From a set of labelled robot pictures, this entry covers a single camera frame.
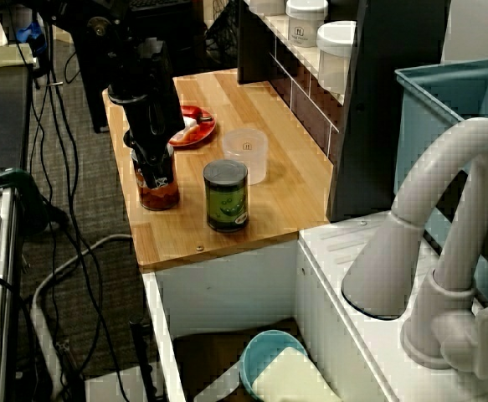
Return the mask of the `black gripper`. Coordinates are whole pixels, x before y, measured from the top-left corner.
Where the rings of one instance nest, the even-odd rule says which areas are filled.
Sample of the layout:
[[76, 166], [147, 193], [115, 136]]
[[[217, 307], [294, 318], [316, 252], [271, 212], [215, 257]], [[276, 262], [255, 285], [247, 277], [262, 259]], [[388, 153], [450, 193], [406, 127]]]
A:
[[[145, 165], [145, 182], [148, 188], [165, 187], [174, 182], [173, 147], [169, 140], [184, 128], [184, 121], [172, 81], [141, 89], [138, 95], [109, 86], [109, 99], [121, 106], [126, 114], [129, 129], [123, 136], [131, 148], [131, 159], [137, 168]], [[162, 160], [146, 164], [142, 153], [163, 153]]]

